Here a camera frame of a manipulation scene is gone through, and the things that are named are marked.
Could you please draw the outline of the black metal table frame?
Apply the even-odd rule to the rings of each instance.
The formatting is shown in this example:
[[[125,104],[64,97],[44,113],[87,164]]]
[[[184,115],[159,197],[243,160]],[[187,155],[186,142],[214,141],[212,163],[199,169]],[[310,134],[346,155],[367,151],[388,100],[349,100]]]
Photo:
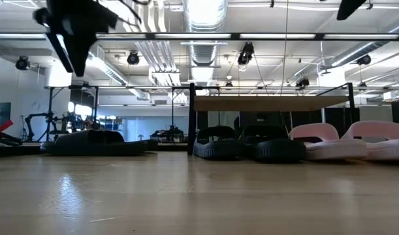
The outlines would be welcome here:
[[[187,143],[158,143],[155,147],[152,147],[148,152],[153,151],[187,151]],[[22,146],[7,146],[0,144],[0,157],[13,157],[13,156],[26,156],[26,155],[40,155],[45,154],[40,149],[39,143],[25,143]]]

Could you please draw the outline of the wooden shelf black metal frame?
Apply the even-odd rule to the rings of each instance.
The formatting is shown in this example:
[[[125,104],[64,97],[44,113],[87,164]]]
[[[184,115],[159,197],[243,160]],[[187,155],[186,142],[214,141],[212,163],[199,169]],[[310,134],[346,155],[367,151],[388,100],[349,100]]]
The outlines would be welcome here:
[[[324,91],[316,96],[198,97],[196,96],[196,91],[202,90],[203,87],[191,83],[188,87],[189,123],[187,154],[193,154],[198,111],[305,112],[348,102],[350,122],[353,123],[356,116],[353,84],[347,83],[339,88],[343,87],[347,88],[349,92],[348,96],[328,96]]]

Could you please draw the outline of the red bar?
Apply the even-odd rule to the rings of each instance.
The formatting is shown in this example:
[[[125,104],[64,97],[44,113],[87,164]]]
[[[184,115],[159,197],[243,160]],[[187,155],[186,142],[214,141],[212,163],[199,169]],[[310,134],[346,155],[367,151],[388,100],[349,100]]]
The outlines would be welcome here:
[[[13,122],[12,122],[11,120],[8,120],[8,121],[2,123],[2,124],[0,125],[0,136],[2,136],[2,135],[4,134],[3,131],[5,131],[6,129],[8,129],[8,128],[9,128],[10,126],[12,126],[12,125],[13,125]]]

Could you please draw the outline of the black slide sandal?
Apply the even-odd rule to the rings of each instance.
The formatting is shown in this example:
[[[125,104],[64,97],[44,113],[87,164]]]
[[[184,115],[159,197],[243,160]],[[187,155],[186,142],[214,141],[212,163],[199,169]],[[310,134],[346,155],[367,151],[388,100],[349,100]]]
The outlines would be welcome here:
[[[210,161],[234,161],[243,150],[234,129],[221,125],[199,130],[193,144],[193,154]]]
[[[262,163],[297,163],[306,157],[306,145],[291,140],[285,129],[269,125],[246,127],[240,136],[243,156]]]
[[[41,142],[43,153],[57,156],[135,156],[149,150],[145,140],[126,142],[117,131],[85,130]]]
[[[158,148],[158,141],[152,139],[135,141],[134,144],[141,151],[155,151]]]

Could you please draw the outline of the pink slide sandal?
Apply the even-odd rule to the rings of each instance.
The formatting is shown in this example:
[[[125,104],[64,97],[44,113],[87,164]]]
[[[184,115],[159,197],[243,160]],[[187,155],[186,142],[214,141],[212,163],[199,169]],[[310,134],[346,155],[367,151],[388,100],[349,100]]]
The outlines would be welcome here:
[[[342,139],[363,140],[367,161],[399,161],[399,123],[390,121],[358,121],[348,128]]]
[[[328,123],[312,123],[294,127],[291,140],[318,138],[316,143],[306,142],[306,158],[310,161],[361,159],[368,156],[367,145],[360,139],[340,139],[336,128]]]

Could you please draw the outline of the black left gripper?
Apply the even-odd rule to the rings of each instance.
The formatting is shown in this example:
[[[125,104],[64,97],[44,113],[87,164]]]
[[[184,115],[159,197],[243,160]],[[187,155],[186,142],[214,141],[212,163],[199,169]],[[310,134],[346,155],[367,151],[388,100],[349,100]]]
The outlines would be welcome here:
[[[114,29],[118,15],[95,0],[46,0],[33,19],[50,32],[45,36],[65,70],[83,77],[96,34]]]

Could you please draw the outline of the black background robot station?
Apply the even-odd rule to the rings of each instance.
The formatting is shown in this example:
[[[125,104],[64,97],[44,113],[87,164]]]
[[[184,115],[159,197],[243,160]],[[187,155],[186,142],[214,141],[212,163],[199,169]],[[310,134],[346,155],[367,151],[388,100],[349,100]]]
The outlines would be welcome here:
[[[24,123],[26,124],[27,130],[23,128],[23,134],[26,134],[26,138],[23,139],[24,142],[40,142],[43,138],[46,141],[50,141],[50,135],[54,135],[54,140],[57,140],[60,134],[67,134],[67,124],[70,123],[72,127],[72,132],[76,132],[79,127],[83,127],[83,124],[89,123],[92,121],[94,124],[97,123],[97,108],[98,108],[98,101],[99,101],[99,86],[89,86],[87,84],[78,86],[78,85],[70,85],[67,87],[46,87],[46,89],[50,90],[49,94],[49,104],[48,104],[48,111],[45,113],[39,114],[29,114],[26,118],[23,118]],[[74,110],[67,111],[66,115],[62,117],[57,117],[52,112],[52,102],[56,95],[58,95],[64,89],[71,90],[71,91],[80,91],[83,93],[87,89],[94,89],[94,105],[90,114],[87,115],[89,117],[88,120],[82,119],[82,114],[78,115],[76,113],[76,106],[74,106]],[[34,132],[31,126],[31,119],[34,117],[44,117],[46,121],[46,130],[44,133],[41,134],[40,138],[36,141],[33,140]]]

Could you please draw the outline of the silver ventilation duct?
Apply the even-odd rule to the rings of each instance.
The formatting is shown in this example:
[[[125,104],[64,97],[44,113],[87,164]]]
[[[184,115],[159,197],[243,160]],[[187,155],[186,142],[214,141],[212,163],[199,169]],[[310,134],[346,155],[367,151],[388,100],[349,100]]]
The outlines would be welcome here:
[[[219,33],[224,28],[228,0],[182,0],[184,22],[189,33]],[[189,45],[191,77],[195,82],[208,82],[212,79],[219,45]]]

